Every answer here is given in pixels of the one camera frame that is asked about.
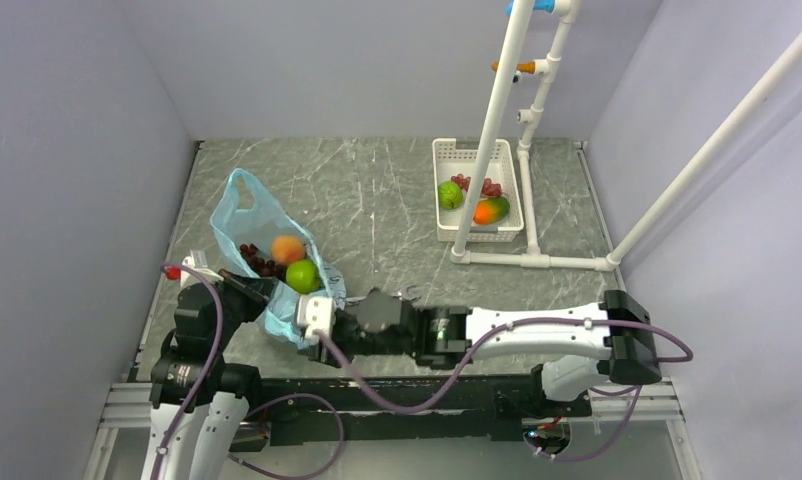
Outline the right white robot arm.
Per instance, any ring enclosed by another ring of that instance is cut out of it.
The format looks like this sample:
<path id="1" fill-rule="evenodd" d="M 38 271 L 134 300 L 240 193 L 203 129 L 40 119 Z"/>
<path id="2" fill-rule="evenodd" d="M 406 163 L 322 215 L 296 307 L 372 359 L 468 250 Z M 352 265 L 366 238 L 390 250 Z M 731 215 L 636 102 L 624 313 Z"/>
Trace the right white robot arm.
<path id="1" fill-rule="evenodd" d="M 475 360 L 554 355 L 527 391 L 541 415 L 605 381 L 642 386 L 661 379 L 650 315 L 623 290 L 554 311 L 417 307 L 379 290 L 345 310 L 311 295 L 299 300 L 296 324 L 307 356 L 337 368 L 358 356 L 408 356 L 419 367 L 457 373 Z"/>

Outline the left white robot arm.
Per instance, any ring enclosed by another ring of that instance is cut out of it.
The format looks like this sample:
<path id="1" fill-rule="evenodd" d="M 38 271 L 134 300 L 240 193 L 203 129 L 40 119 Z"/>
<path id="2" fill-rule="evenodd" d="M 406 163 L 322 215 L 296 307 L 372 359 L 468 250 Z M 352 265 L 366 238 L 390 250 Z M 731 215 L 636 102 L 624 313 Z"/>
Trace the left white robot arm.
<path id="1" fill-rule="evenodd" d="M 243 420 L 264 406 L 257 367 L 228 363 L 235 332 L 269 305 L 274 279 L 181 270 L 174 328 L 151 371 L 144 479 L 216 479 Z"/>

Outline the light blue cartoon plastic bag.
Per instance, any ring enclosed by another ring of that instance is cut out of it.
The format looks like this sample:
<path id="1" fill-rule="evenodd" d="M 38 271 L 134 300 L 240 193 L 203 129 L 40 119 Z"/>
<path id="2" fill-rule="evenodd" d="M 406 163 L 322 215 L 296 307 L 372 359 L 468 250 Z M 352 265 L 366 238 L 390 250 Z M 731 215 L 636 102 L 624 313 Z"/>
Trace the light blue cartoon plastic bag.
<path id="1" fill-rule="evenodd" d="M 227 269 L 253 278 L 261 277 L 252 272 L 241 258 L 241 244 L 254 244 L 263 258 L 273 260 L 270 245 L 277 236 L 299 237 L 305 244 L 306 258 L 316 264 L 322 281 L 322 288 L 311 294 L 332 297 L 338 308 L 344 307 L 347 294 L 341 273 L 322 258 L 311 233 L 293 220 L 251 173 L 237 168 L 230 174 L 223 197 L 210 217 L 210 225 Z M 290 341 L 300 350 L 306 349 L 310 345 L 303 340 L 296 325 L 297 304 L 304 295 L 291 289 L 285 280 L 276 280 L 271 303 L 261 315 L 265 330 L 281 340 Z"/>

